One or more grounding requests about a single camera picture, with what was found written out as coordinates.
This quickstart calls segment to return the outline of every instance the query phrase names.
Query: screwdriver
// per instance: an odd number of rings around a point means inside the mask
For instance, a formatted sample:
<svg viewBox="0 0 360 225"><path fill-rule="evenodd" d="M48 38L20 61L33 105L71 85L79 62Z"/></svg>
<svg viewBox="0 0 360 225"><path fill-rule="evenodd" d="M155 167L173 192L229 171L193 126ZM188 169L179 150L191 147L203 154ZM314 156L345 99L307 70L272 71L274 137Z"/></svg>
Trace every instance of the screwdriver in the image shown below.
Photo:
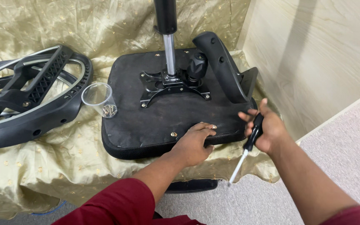
<svg viewBox="0 0 360 225"><path fill-rule="evenodd" d="M238 164L236 166L236 169L234 170L233 175L231 176L231 178L229 180L228 186L230 186L233 183L234 179L236 178L236 175L237 175L238 171L240 170L242 162L247 157L248 153L250 151L252 151L252 147L254 146L256 140L258 139L258 137L260 137L263 134L262 122L263 122L263 115L258 113L258 115L256 115L256 117L254 119L254 126L253 126L253 130L252 130L253 132L248 137L247 142L245 142L245 144L243 146L244 153L241 156L240 161L238 162Z"/></svg>

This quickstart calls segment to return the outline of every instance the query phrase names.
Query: gray carpet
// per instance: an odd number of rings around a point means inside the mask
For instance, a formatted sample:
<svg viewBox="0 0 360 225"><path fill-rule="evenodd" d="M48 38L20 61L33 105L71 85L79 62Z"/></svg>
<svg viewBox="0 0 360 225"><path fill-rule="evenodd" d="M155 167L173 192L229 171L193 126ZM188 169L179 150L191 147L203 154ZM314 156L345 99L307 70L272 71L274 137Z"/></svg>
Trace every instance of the gray carpet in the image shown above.
<svg viewBox="0 0 360 225"><path fill-rule="evenodd" d="M300 146L360 203L360 103L303 139ZM46 216L18 215L0 220L0 225L50 224L74 208L67 203ZM187 214L209 225L302 224L282 181L269 184L252 175L230 188L221 181L212 191L165 194L156 211L163 217Z"/></svg>

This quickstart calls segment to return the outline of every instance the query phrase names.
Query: red sleeve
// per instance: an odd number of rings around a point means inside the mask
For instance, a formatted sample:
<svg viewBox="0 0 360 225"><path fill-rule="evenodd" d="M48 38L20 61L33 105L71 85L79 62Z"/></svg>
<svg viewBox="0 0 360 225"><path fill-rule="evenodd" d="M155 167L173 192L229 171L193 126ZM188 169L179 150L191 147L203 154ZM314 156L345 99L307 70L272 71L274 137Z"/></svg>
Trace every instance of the red sleeve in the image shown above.
<svg viewBox="0 0 360 225"><path fill-rule="evenodd" d="M127 178L109 185L53 224L152 224L154 210L154 196L147 185Z"/></svg>
<svg viewBox="0 0 360 225"><path fill-rule="evenodd" d="M360 224L360 206L345 209L321 225L355 225Z"/></svg>

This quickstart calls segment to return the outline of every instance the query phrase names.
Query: black mesh fabric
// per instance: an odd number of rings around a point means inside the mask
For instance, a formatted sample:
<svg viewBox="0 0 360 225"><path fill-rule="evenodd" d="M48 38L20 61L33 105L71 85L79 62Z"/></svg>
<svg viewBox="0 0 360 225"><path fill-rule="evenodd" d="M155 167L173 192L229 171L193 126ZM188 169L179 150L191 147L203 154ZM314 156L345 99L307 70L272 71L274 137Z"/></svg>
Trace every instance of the black mesh fabric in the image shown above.
<svg viewBox="0 0 360 225"><path fill-rule="evenodd" d="M189 57L196 52L197 49L177 49L177 67L186 69ZM140 73L156 73L165 67L164 51L123 55L113 64L108 84L112 87L118 112L113 118L102 120L102 141L111 156L127 160L160 156L201 121L217 126L217 135L209 136L206 145L245 139L245 123L237 112L256 108L256 104L254 101L232 104L210 66L203 79L212 100L206 101L194 93L171 94L154 98L142 109L140 97L144 89Z"/></svg>

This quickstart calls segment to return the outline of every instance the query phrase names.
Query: maroon shirt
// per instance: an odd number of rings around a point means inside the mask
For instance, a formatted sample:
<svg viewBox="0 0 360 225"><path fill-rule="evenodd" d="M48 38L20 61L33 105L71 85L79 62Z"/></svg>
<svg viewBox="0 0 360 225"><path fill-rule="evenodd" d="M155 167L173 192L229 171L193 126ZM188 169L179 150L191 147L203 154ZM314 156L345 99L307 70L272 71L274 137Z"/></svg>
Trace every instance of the maroon shirt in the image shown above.
<svg viewBox="0 0 360 225"><path fill-rule="evenodd" d="M204 225L195 219L191 220L187 215L153 220L154 210L154 196L147 185L140 180L127 178L109 185L54 224ZM360 224L360 206L343 210L322 223L338 224Z"/></svg>

